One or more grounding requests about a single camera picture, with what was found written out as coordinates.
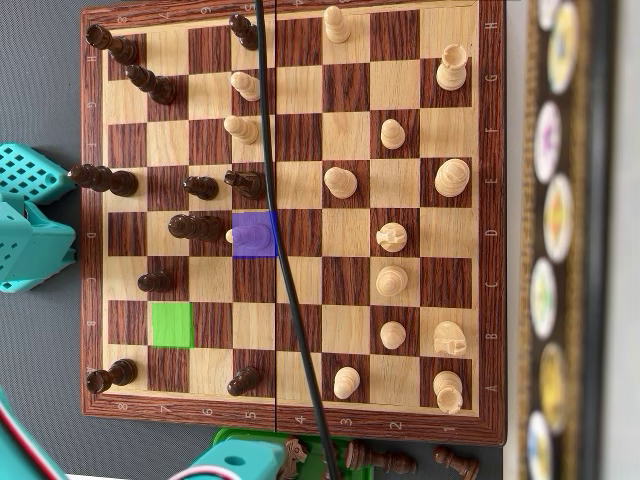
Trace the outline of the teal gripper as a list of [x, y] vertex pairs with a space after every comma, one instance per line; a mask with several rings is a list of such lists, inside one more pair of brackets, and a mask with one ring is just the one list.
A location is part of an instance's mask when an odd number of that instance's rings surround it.
[[281, 444], [231, 439], [212, 446], [170, 480], [275, 479], [285, 456]]

